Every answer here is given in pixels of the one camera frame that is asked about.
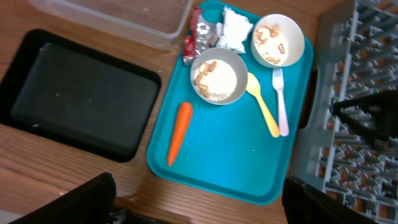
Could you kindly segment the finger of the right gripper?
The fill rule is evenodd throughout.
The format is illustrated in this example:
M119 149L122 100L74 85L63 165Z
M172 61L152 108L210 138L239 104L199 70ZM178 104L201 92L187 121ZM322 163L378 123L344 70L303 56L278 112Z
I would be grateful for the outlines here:
M379 93L345 100L333 105L333 111L357 106L367 112L394 111L397 109L397 90L386 90Z
M356 134L360 135L366 142L388 142L389 136L384 133L380 133L376 129L369 129L356 120L350 118L347 114L342 112L343 108L340 106L333 105L333 114L339 117L340 122L347 124Z

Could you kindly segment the grey bowl with rice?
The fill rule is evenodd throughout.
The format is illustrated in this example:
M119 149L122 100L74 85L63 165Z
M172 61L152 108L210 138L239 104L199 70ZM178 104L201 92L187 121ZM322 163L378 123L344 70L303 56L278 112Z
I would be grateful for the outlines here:
M228 105L239 100L246 91L248 69L233 51L211 48L193 61L190 79L194 90L205 101Z

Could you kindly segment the orange carrot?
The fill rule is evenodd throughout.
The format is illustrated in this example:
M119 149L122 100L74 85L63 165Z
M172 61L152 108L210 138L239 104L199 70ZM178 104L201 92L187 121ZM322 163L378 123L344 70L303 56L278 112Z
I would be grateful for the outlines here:
M189 102L183 102L178 107L177 115L174 123L174 130L167 156L167 165L172 166L178 156L178 152L183 143L185 133L190 125L193 116L193 106Z

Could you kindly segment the red silver foil wrapper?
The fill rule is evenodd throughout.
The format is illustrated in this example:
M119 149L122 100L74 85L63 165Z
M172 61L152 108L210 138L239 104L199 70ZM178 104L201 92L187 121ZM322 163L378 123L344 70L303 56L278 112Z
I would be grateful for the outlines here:
M218 36L216 24L202 16L203 9L195 8L190 21L190 35L186 36L183 47L183 62L191 65L206 49L215 46Z

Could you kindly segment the grey dishwasher rack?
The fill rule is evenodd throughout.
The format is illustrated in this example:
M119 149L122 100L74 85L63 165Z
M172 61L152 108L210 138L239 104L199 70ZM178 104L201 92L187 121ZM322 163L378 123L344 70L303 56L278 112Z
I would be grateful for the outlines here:
M397 89L397 2L341 1L320 16L317 85L290 174L378 223L397 222L397 139L376 151L333 114L335 103ZM341 110L369 129L373 112Z

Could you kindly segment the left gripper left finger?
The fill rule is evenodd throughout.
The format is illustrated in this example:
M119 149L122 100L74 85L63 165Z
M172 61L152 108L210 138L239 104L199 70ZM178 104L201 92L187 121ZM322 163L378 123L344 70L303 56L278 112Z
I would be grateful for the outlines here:
M116 183L104 172L10 224L105 224L116 198Z

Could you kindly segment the yellow plastic spoon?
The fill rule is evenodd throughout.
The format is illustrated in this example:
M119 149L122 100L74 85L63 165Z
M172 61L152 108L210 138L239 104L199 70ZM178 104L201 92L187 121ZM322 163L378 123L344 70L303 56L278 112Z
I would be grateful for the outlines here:
M248 73L246 91L257 100L271 136L273 138L278 138L280 136L279 127L270 110L268 109L264 99L262 98L261 85L252 73Z

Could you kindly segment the crumpled white napkin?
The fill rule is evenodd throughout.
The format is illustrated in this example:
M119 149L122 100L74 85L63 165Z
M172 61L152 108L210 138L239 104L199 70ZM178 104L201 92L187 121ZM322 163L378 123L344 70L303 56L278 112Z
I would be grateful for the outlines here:
M253 28L253 24L245 16L235 13L231 8L224 7L223 23L216 24L218 40L216 47L231 50L237 54L245 54L243 42Z

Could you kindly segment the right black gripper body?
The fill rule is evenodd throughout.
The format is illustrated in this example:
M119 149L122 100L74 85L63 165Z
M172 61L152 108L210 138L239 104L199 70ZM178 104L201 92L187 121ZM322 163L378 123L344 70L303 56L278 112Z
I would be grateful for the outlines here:
M392 146L390 139L397 138L397 102L373 104L374 148L386 152Z

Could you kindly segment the teal plastic tray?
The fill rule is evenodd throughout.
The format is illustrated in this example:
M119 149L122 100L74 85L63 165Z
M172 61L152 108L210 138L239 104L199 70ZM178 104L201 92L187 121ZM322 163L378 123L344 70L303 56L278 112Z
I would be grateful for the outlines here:
M273 138L256 99L243 95L230 105L206 102L194 91L190 67L179 58L169 82L149 147L147 163L161 178L258 205L280 194L295 142L314 58L305 41L301 59L283 68L284 100L290 133ZM167 164L179 105L193 105L193 117L178 157Z

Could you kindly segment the clear plastic bin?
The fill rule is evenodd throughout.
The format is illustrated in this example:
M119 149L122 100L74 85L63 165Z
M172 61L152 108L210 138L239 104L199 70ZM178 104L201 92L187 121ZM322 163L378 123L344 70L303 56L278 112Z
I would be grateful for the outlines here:
M193 0L30 0L62 19L160 50L177 44Z

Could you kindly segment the black plastic tray bin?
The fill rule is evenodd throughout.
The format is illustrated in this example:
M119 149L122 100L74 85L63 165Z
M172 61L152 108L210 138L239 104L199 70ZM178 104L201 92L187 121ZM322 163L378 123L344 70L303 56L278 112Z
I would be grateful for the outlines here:
M159 75L42 29L1 81L1 122L118 162L139 147Z

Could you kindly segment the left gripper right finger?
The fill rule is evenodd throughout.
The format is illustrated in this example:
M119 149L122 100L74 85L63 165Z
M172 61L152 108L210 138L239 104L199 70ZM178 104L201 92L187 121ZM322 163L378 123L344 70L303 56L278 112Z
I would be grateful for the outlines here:
M287 177L282 205L288 224L376 224L296 177Z

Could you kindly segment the cream bowl with peanuts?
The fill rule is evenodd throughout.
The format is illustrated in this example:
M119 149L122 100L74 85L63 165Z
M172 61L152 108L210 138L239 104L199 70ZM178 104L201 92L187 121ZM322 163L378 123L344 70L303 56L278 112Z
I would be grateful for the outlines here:
M299 25L282 14L259 19L253 29L251 52L265 67L288 67L302 57L305 37Z

